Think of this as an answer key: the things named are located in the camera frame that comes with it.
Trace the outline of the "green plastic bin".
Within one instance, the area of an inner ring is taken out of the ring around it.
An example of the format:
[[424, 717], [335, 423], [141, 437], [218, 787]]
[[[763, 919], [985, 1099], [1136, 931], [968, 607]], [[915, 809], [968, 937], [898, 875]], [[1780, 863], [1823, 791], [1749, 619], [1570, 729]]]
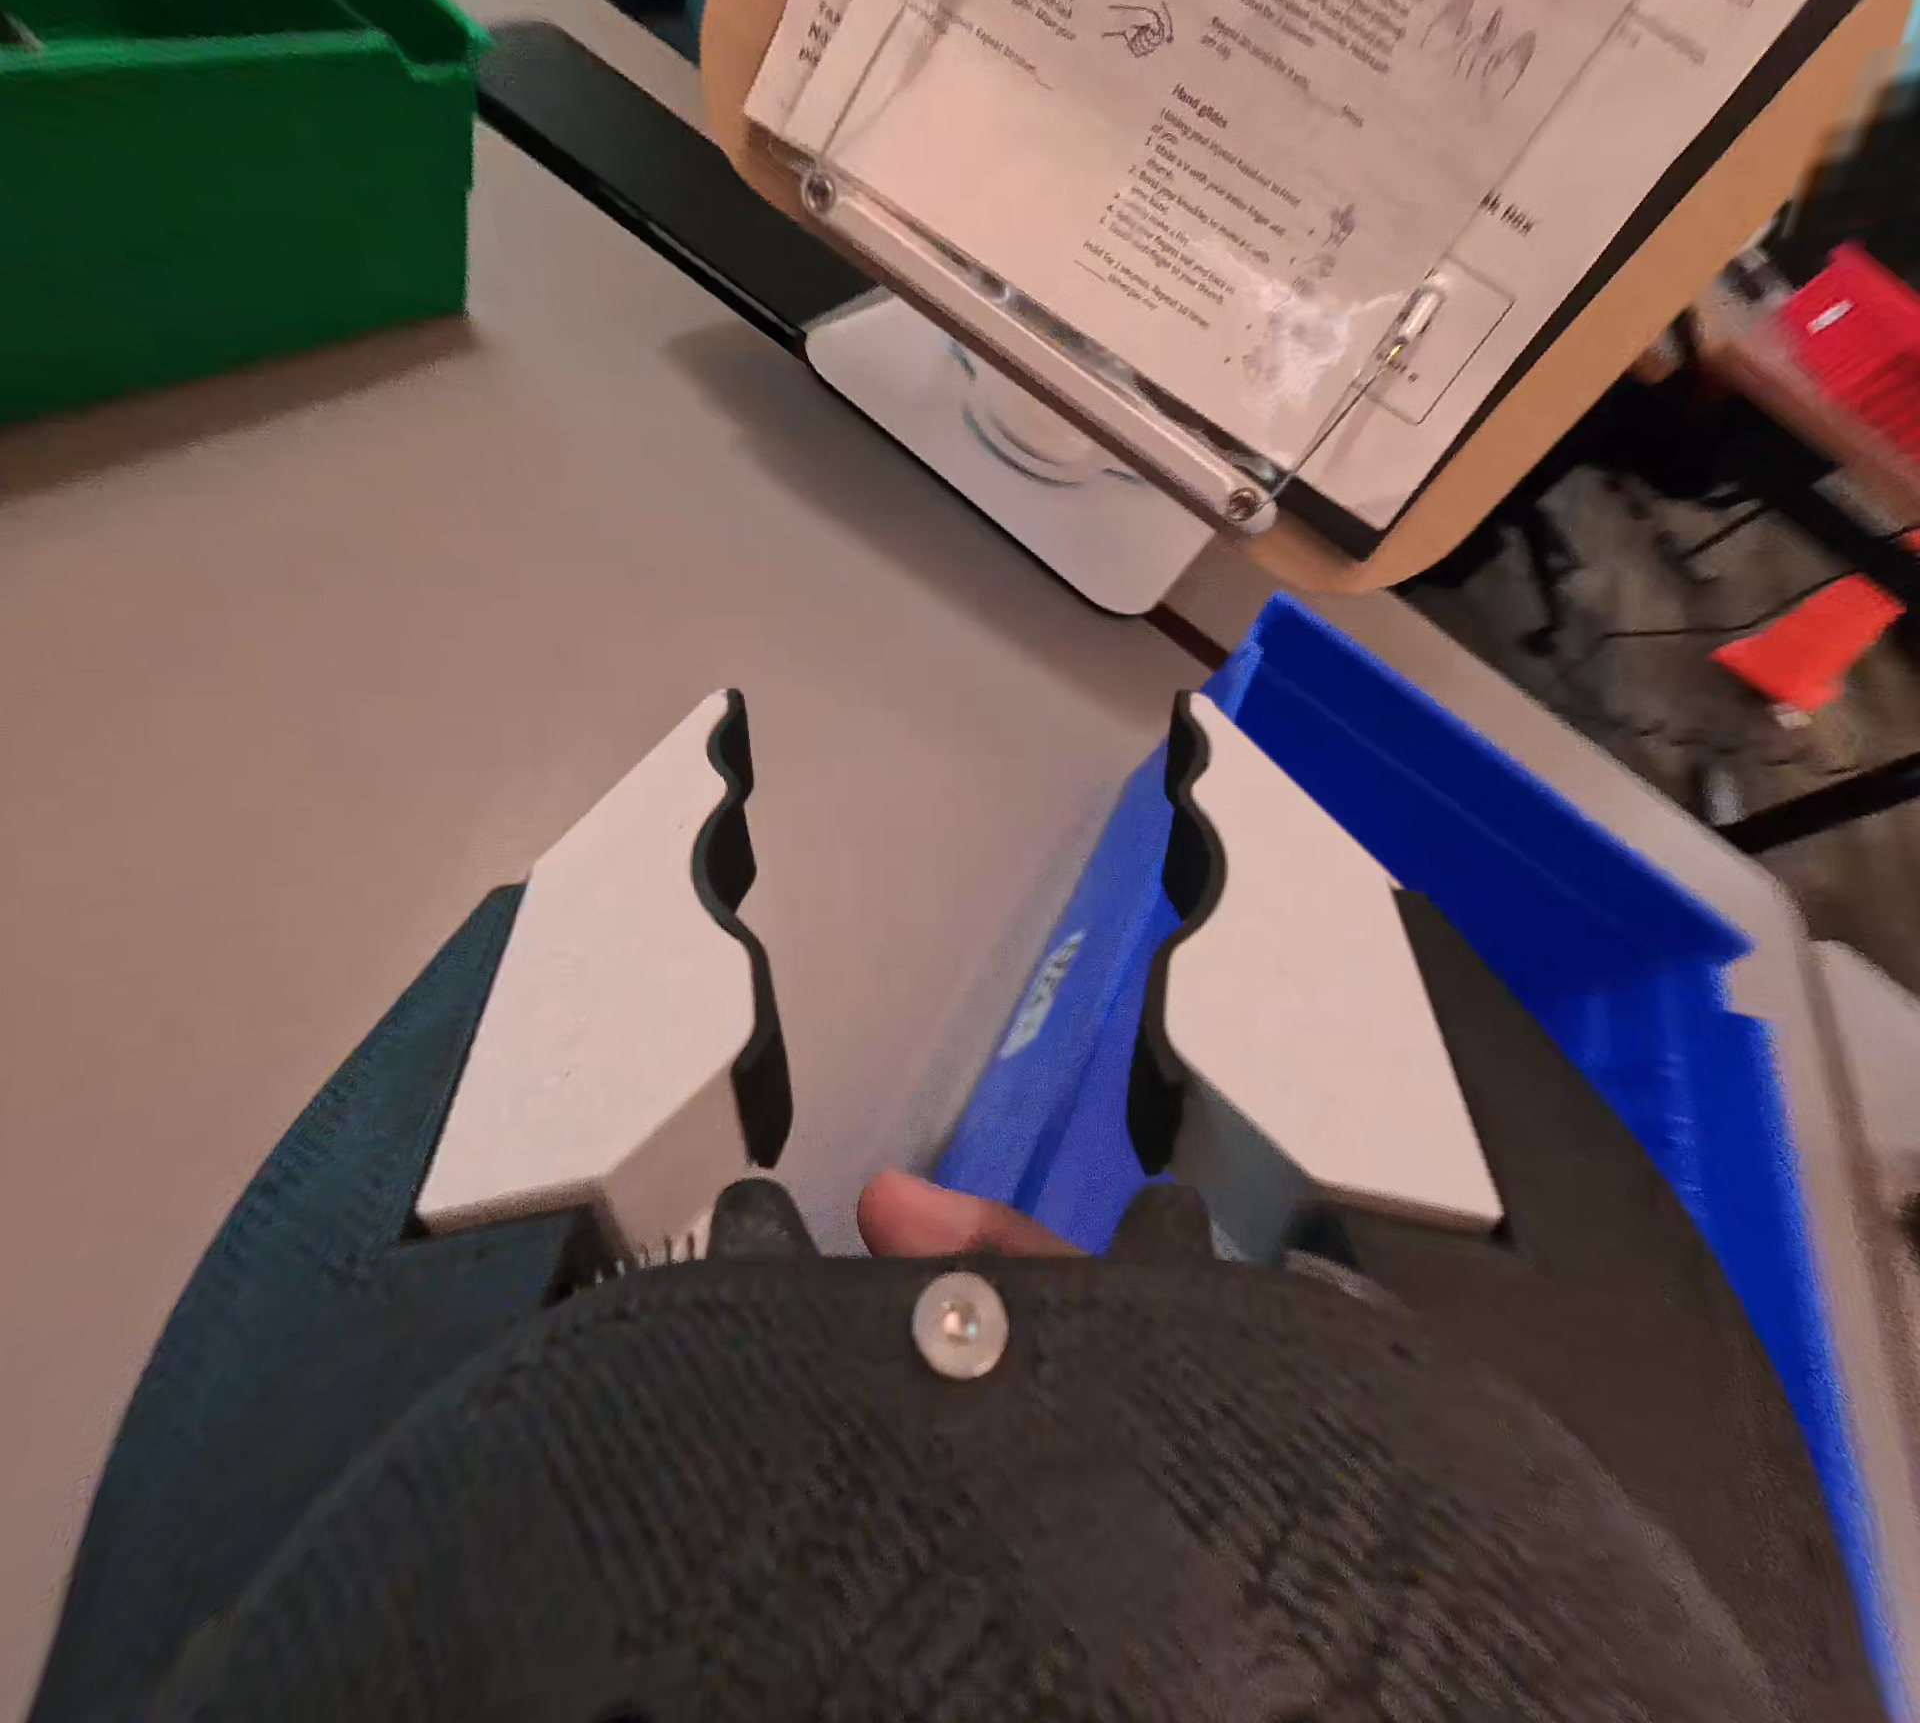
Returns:
[[466, 310], [449, 0], [2, 6], [5, 423]]

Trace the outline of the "wooden document board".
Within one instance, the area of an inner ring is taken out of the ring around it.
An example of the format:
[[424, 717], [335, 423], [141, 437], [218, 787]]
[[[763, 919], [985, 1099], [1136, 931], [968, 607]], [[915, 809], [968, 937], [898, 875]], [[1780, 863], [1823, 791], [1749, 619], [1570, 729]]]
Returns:
[[[804, 178], [790, 152], [751, 124], [751, 74], [772, 54], [776, 18], [789, 0], [709, 0], [700, 30], [707, 126], [742, 180], [785, 218], [817, 238], [855, 276], [895, 292], [916, 310], [923, 296], [887, 264], [858, 252], [804, 206]], [[1516, 521], [1577, 465], [1616, 451], [1639, 405], [1661, 415], [1693, 391], [1649, 391], [1639, 379], [1644, 349], [1683, 318], [1683, 284], [1708, 260], [1730, 254], [1736, 216], [1786, 200], [1788, 186], [1839, 152], [1844, 120], [1863, 116], [1892, 76], [1895, 34], [1906, 0], [1810, 0], [1754, 74], [1686, 152], [1577, 292], [1527, 369], [1490, 399], [1458, 449], [1369, 555], [1362, 527], [1334, 519], [1321, 499], [1288, 497], [1261, 535], [1225, 531], [1234, 549], [1277, 583], [1317, 593], [1362, 593], [1464, 565], [1475, 541]]]

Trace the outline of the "orange-red floor object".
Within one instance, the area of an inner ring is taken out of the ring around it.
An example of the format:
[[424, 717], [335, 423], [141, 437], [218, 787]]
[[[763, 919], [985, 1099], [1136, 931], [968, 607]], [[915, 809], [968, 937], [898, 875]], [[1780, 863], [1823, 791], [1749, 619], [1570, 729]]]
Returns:
[[1844, 693], [1858, 661], [1906, 611], [1880, 583], [1839, 577], [1725, 641], [1713, 659], [1769, 705], [1810, 717]]

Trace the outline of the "red crate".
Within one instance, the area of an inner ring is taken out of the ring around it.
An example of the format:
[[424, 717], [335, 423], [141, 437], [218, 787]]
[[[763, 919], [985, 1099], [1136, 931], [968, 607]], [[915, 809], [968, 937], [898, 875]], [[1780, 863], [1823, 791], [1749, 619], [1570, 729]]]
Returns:
[[1918, 463], [1918, 294], [1867, 248], [1840, 244], [1775, 312], [1819, 391]]

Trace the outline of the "grey desk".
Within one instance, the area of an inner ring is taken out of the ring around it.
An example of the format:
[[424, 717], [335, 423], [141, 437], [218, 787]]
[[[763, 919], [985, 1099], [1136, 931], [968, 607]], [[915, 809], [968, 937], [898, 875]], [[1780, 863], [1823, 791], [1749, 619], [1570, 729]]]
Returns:
[[821, 1241], [929, 1159], [1277, 579], [1100, 615], [492, 132], [464, 322], [5, 431], [5, 1719], [228, 1207], [442, 941], [751, 713]]

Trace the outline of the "clear page holder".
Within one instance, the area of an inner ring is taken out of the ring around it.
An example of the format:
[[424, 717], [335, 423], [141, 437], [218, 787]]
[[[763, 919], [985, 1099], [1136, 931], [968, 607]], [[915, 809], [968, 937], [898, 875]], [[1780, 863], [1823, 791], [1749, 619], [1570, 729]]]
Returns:
[[1637, 0], [789, 0], [802, 202], [1203, 515], [1264, 529]]

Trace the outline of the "blue plastic bin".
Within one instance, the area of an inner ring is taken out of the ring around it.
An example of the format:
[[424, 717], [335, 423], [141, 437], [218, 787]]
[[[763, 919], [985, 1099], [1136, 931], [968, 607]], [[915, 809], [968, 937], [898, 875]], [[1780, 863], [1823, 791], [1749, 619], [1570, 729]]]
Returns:
[[[1213, 1231], [1010, 1295], [1037, 1627], [1180, 1719], [1917, 1719], [1810, 1101], [1732, 993], [1753, 937], [1284, 597], [1197, 693], [1421, 903], [1505, 1219]], [[936, 1169], [1091, 1253], [1204, 1221], [1128, 1129], [1168, 737]]]

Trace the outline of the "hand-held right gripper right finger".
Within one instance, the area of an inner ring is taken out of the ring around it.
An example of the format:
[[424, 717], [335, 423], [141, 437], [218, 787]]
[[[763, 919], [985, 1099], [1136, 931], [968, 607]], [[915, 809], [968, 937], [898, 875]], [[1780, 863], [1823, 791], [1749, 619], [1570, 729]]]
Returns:
[[1412, 923], [1423, 905], [1210, 697], [1172, 705], [1126, 1131], [1234, 1257], [1340, 1217], [1484, 1241], [1506, 1209]]

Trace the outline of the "person's right hand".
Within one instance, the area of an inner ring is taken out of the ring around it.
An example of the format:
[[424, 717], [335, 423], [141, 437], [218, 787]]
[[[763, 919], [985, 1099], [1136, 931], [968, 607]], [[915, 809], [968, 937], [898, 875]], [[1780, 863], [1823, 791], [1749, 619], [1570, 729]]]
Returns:
[[1083, 1255], [1018, 1207], [884, 1169], [860, 1191], [858, 1235], [870, 1255]]

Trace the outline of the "white stand base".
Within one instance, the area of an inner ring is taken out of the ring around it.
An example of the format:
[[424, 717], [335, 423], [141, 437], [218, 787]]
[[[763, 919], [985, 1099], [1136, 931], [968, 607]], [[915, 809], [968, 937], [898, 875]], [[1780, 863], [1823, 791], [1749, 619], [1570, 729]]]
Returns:
[[1214, 531], [896, 296], [811, 322], [802, 357], [851, 407], [1088, 603], [1139, 617]]

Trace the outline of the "printed instruction sheet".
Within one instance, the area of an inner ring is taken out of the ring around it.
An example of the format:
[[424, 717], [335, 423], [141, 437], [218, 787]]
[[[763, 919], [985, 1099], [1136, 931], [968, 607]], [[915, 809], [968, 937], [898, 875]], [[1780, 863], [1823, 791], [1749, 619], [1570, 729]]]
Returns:
[[1214, 529], [1379, 541], [1865, 0], [787, 0], [796, 214]]

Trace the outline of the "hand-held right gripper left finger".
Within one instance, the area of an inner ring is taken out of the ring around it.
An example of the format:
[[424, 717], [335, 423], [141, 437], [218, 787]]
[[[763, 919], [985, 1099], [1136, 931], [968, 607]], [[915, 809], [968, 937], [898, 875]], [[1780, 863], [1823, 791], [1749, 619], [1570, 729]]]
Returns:
[[613, 1255], [707, 1255], [795, 1127], [756, 883], [744, 695], [721, 687], [528, 873], [415, 1213], [585, 1213]]

